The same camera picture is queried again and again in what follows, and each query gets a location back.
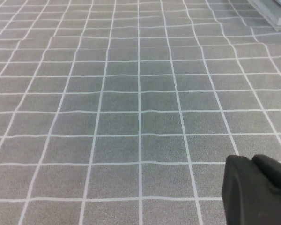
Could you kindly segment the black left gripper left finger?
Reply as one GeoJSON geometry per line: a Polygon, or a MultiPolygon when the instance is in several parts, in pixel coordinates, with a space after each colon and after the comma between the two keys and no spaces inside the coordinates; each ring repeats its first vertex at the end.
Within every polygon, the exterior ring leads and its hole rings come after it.
{"type": "Polygon", "coordinates": [[[281,225],[281,191],[252,159],[226,158],[222,201],[229,225],[281,225]]]}

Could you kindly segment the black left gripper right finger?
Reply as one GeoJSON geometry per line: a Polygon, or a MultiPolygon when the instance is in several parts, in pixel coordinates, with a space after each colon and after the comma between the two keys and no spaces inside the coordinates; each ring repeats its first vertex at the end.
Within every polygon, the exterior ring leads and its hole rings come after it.
{"type": "Polygon", "coordinates": [[[281,163],[266,155],[254,155],[252,162],[281,191],[281,163]]]}

